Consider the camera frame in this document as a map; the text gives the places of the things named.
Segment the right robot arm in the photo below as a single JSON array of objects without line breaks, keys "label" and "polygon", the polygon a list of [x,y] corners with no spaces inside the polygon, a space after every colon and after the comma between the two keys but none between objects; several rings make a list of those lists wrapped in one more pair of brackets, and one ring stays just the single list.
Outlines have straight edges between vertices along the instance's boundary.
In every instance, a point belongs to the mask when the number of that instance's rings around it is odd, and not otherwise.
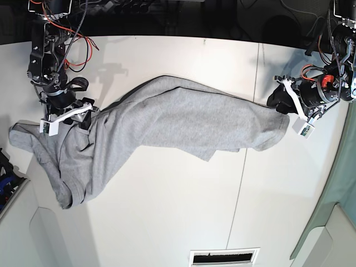
[{"label": "right robot arm", "polygon": [[[98,112],[94,100],[84,97],[79,100],[76,92],[85,92],[89,82],[84,77],[69,79],[71,70],[81,72],[91,59],[97,46],[92,39],[81,33],[78,26],[66,26],[62,20],[71,13],[71,1],[29,1],[28,11],[37,18],[33,21],[27,76],[31,80],[39,102],[44,105],[44,118],[39,131],[50,136],[58,134],[61,123],[78,124],[88,130],[92,114]],[[83,63],[70,63],[67,59],[75,41],[84,40],[87,48]]]}]

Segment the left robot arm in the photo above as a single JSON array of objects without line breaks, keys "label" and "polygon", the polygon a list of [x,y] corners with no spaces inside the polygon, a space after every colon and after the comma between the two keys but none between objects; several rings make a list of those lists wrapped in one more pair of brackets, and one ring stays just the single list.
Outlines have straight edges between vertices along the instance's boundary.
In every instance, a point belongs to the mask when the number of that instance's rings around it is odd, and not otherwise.
[{"label": "left robot arm", "polygon": [[340,101],[355,101],[355,1],[333,1],[323,28],[305,54],[317,49],[323,66],[307,64],[299,77],[275,76],[279,84],[266,105],[309,120]]}]

